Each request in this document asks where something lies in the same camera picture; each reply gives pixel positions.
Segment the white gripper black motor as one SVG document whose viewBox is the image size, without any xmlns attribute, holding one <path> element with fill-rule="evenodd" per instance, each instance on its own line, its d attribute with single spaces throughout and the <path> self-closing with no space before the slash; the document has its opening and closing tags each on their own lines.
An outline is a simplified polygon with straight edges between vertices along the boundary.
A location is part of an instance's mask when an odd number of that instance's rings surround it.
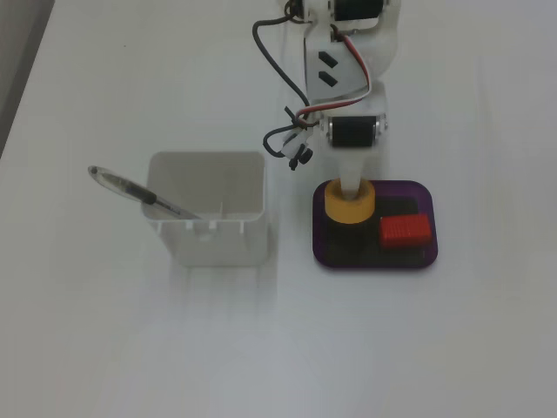
<svg viewBox="0 0 557 418">
<path fill-rule="evenodd" d="M 342 196 L 353 200 L 359 193 L 366 160 L 374 156 L 388 135 L 386 87 L 373 84 L 372 92 L 357 104 L 324 111 L 319 142 L 339 168 Z"/>
</svg>

